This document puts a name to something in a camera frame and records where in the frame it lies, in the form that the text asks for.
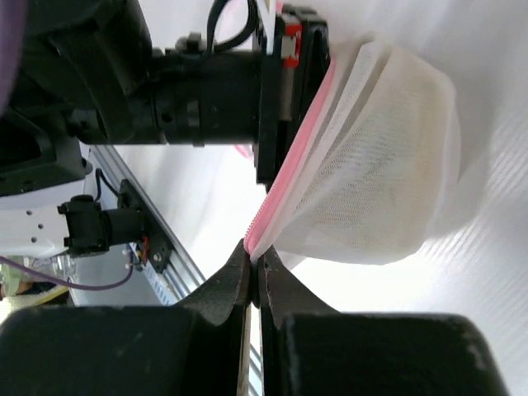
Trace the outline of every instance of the purple cable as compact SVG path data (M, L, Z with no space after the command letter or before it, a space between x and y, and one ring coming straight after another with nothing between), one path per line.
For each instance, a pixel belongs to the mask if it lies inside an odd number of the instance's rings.
M119 282L112 283L110 285L103 285L103 286L89 286L89 285L79 285L77 283L71 283L71 282L68 282L67 280L62 280L62 279L59 279L59 278L55 278L53 276L49 276L49 275L43 274L41 272L35 271L32 268L28 268L27 266L23 266L22 264L14 262L13 260L9 260L6 257L1 257L0 256L0 262L4 262L5 264L7 264L9 266L13 266L13 267L19 269L20 271L25 272L26 274L30 274L30 275L36 276L37 278L41 278L44 281L55 283L56 285L61 285L61 286L64 286L64 287L69 287L70 289L87 290L87 291L109 290L109 289L114 289L114 288L116 288L118 286L124 285L130 279L130 277L132 276L132 272L134 272L134 268L132 266L130 266L129 267L129 273L127 274L127 276L124 279L120 280Z

